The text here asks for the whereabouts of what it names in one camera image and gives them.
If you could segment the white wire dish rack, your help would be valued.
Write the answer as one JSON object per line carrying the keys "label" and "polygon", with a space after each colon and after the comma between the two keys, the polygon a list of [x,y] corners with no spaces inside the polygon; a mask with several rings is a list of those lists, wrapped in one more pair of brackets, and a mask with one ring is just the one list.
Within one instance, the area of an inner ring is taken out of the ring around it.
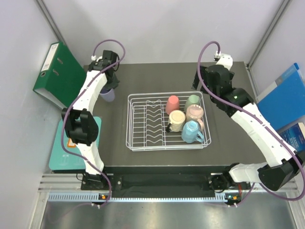
{"label": "white wire dish rack", "polygon": [[155,150],[186,150],[202,149],[212,142],[207,115],[202,121],[203,142],[186,143],[181,138],[181,132],[167,132],[169,115],[166,113],[166,103],[171,95],[179,98],[180,110],[184,111],[189,96],[200,98],[199,105],[205,109],[204,98],[201,92],[170,92],[130,94],[128,96],[126,146],[132,151]]}

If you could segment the red cup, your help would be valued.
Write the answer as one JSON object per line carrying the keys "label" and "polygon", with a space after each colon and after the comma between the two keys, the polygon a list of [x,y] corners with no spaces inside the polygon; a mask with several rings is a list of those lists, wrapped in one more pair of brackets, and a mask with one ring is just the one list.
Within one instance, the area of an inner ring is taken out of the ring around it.
{"label": "red cup", "polygon": [[171,95],[166,103],[165,111],[169,115],[174,110],[179,110],[180,102],[176,95]]}

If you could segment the purple cup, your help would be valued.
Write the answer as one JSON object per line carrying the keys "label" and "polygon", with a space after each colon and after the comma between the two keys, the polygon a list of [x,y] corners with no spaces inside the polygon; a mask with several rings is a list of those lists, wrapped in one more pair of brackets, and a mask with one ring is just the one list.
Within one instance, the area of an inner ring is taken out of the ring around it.
{"label": "purple cup", "polygon": [[100,91],[100,96],[103,100],[107,101],[107,102],[112,102],[115,99],[115,91],[114,89],[102,89]]}

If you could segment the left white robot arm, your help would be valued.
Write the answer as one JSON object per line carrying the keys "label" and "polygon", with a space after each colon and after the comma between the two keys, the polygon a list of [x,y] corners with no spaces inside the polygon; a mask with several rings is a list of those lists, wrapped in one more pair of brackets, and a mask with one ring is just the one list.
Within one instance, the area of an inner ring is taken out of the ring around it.
{"label": "left white robot arm", "polygon": [[85,162],[85,178],[89,179],[97,189],[111,188],[112,185],[103,173],[104,163],[96,143],[99,127],[92,113],[101,91],[111,94],[118,87],[120,81],[115,72],[119,64],[120,57],[113,51],[104,50],[99,58],[93,55],[79,95],[61,112],[63,120],[61,134],[66,135],[76,144],[80,151],[78,156]]}

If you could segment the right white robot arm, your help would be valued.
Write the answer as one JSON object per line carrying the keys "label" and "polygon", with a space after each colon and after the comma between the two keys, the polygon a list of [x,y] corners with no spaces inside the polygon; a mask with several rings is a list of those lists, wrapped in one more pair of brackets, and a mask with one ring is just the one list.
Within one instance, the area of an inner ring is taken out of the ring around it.
{"label": "right white robot arm", "polygon": [[198,65],[193,89],[201,84],[201,92],[248,134],[266,162],[231,164],[223,172],[223,185],[232,189],[241,182],[251,182],[277,191],[298,174],[305,175],[305,153],[296,151],[271,127],[245,89],[232,86],[233,76],[223,64]]}

